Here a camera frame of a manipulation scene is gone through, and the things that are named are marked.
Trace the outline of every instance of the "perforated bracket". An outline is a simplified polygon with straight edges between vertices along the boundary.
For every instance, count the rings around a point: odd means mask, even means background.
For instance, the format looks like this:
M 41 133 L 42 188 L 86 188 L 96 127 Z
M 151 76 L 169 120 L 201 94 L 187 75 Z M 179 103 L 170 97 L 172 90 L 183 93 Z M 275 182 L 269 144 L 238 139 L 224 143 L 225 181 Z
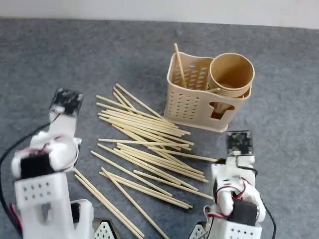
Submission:
M 196 225 L 188 239 L 207 239 L 208 234 L 202 225 Z
M 113 231 L 107 222 L 102 222 L 94 234 L 94 239 L 116 239 Z

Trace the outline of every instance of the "circuit board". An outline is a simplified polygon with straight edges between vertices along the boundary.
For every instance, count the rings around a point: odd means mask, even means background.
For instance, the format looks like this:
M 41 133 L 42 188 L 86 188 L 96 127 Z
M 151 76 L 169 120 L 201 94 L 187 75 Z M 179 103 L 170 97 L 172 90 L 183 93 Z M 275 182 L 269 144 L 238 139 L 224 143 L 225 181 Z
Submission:
M 50 110 L 57 112 L 59 109 L 58 112 L 61 114 L 76 117 L 79 114 L 83 98 L 81 93 L 60 88 L 55 92 Z
M 226 145 L 228 156 L 253 155 L 253 140 L 249 130 L 227 132 Z

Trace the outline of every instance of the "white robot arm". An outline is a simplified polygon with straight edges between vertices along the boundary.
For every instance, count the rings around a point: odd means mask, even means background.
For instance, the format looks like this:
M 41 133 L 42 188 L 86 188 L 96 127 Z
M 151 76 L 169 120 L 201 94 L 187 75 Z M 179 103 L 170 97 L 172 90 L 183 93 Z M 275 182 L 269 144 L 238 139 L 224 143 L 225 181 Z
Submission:
M 250 132 L 228 132 L 227 150 L 228 157 L 211 167 L 215 204 L 204 207 L 207 222 L 197 223 L 189 239 L 261 237 L 259 223 L 265 219 L 266 208 L 255 188 L 257 171 Z
M 11 164 L 24 239 L 93 239 L 94 210 L 87 200 L 70 202 L 66 172 L 79 155 L 76 119 L 83 95 L 57 90 L 48 132 L 41 131 L 30 146 L 17 151 Z M 45 218 L 42 206 L 49 205 Z

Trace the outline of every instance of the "cylindrical cup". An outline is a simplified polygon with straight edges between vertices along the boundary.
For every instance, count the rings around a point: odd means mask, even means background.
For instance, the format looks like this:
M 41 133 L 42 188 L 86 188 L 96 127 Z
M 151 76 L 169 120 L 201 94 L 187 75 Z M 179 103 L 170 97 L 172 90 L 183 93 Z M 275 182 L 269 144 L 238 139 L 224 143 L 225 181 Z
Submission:
M 211 62 L 208 85 L 210 89 L 220 88 L 218 95 L 236 98 L 249 90 L 254 76 L 254 66 L 246 57 L 224 53 Z

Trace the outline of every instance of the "gray carpet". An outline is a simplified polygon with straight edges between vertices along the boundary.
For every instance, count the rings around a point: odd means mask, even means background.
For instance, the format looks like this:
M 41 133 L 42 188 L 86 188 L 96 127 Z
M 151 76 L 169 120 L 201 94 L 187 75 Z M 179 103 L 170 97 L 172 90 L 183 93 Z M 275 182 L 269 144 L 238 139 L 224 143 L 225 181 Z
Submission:
M 189 23 L 0 20 L 0 152 L 31 129 L 48 121 L 48 106 L 58 87 L 82 91 L 85 100 L 77 136 L 83 138 L 78 169 L 140 228 L 147 239 L 159 239 L 153 227 L 108 180 L 101 166 L 123 175 L 89 153 L 93 148 L 120 165 L 137 168 L 95 146 L 98 137 L 128 139 L 96 117 L 95 95 L 112 97 L 121 83 L 161 114 L 166 98 L 165 76 L 174 42 L 192 55 L 216 56 L 238 52 L 254 63 L 252 97 L 230 129 L 253 132 L 257 187 L 278 225 L 278 239 L 311 239 L 318 227 L 318 91 L 319 31 L 262 26 Z M 224 157 L 225 135 L 189 129 L 193 153 Z M 7 202 L 15 202 L 10 161 L 1 171 Z M 208 163 L 185 159 L 210 177 Z M 111 218 L 124 239 L 133 235 L 69 175 L 72 200 L 87 198 L 97 217 Z M 211 184 L 188 182 L 210 193 Z M 191 211 L 170 206 L 139 192 L 128 193 L 172 238 L 185 239 L 209 200 L 163 186 L 178 199 L 194 205 Z M 263 239 L 272 234 L 269 218 L 262 223 Z M 0 238 L 17 239 L 0 210 Z

